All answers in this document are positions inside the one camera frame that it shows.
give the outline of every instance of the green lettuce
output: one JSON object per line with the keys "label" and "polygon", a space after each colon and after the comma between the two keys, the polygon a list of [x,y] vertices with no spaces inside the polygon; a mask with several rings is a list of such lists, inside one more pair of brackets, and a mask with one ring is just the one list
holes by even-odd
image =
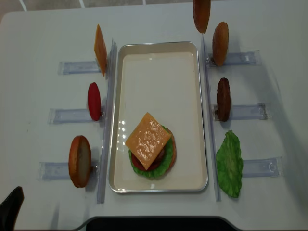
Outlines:
{"label": "green lettuce", "polygon": [[218,184],[230,197],[238,198],[242,187],[243,160],[239,138],[232,132],[226,133],[216,154]]}
{"label": "green lettuce", "polygon": [[137,173],[138,175],[144,176],[146,178],[159,178],[162,175],[164,175],[164,173],[170,167],[172,156],[173,156],[173,141],[172,141],[172,138],[168,140],[168,142],[165,145],[165,155],[162,161],[160,162],[160,165],[156,169],[149,171],[149,172],[145,172],[145,171],[141,171],[137,169],[133,165],[133,162],[131,161],[131,150],[128,151],[128,154],[129,154],[131,166],[133,167],[135,173]]}

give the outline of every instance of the metal tray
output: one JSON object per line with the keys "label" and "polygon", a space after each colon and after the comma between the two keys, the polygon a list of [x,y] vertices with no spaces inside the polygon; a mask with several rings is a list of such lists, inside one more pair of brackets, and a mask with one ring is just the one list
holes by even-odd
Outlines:
{"label": "metal tray", "polygon": [[[174,134],[177,160],[161,179],[137,175],[125,141],[146,112]],[[123,46],[115,80],[109,184],[117,193],[194,192],[208,181],[198,50],[191,42]]]}

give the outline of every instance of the food item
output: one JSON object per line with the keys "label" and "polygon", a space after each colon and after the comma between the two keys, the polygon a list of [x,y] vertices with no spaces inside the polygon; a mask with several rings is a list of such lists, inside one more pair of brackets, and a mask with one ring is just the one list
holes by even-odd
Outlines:
{"label": "food item", "polygon": [[239,138],[232,132],[226,138],[216,154],[218,184],[230,197],[238,198],[242,187],[243,160]]}
{"label": "food item", "polygon": [[147,178],[163,176],[173,167],[177,151],[172,132],[146,113],[126,140],[133,170]]}
{"label": "food item", "polygon": [[91,171],[91,149],[87,138],[76,136],[68,159],[69,176],[77,188],[87,185]]}
{"label": "food item", "polygon": [[107,65],[107,50],[106,50],[106,45],[105,45],[105,41],[103,38],[102,30],[99,24],[97,24],[97,28],[96,28],[94,51],[95,51],[97,61],[100,65],[101,72],[103,76],[105,76],[106,65]]}
{"label": "food item", "polygon": [[231,97],[229,81],[221,78],[217,86],[217,115],[220,121],[226,122],[229,119],[231,110]]}
{"label": "food item", "polygon": [[88,107],[90,116],[94,121],[101,118],[101,95],[96,83],[91,83],[88,90]]}
{"label": "food item", "polygon": [[229,44],[229,28],[225,22],[219,23],[213,35],[213,59],[217,66],[222,66],[226,59]]}
{"label": "food item", "polygon": [[193,0],[193,20],[197,30],[205,33],[210,19],[211,0]]}

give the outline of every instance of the white table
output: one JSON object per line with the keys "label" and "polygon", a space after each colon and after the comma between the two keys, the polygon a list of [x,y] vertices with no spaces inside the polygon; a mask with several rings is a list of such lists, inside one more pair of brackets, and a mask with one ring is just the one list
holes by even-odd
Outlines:
{"label": "white table", "polygon": [[[234,40],[241,49],[260,50],[268,74],[277,79],[296,140],[306,153],[307,7],[306,0],[215,1],[205,35],[211,47],[216,25],[226,21],[230,50]],[[94,60],[97,23],[108,50],[113,37],[118,48],[125,44],[191,41],[200,51],[201,35],[192,13],[192,4],[185,3],[18,12],[3,18],[0,201],[16,186],[23,187],[25,200],[16,229],[75,229],[93,217],[140,215],[219,216],[244,230],[308,228],[307,206],[297,203],[284,177],[243,179],[238,201],[222,193],[222,201],[216,202],[208,129],[209,182],[201,193],[119,195],[107,186],[105,204],[97,205],[97,186],[85,192],[69,180],[36,180],[39,161],[67,161],[76,135],[88,138],[95,156],[102,149],[103,131],[98,124],[47,124],[50,108],[85,108],[91,82],[98,83],[102,97],[107,90],[100,74],[59,76],[59,61]]]}

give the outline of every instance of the cheese slice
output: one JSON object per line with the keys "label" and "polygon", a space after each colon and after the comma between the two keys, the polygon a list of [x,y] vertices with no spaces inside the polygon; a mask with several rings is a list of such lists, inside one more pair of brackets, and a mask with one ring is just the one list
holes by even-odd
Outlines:
{"label": "cheese slice", "polygon": [[96,54],[97,61],[100,65],[101,72],[105,76],[106,65],[107,65],[107,50],[104,42],[102,30],[99,24],[97,24],[96,34],[95,34],[95,43],[94,51]]}
{"label": "cheese slice", "polygon": [[126,146],[148,169],[170,138],[171,134],[147,112],[126,140]]}

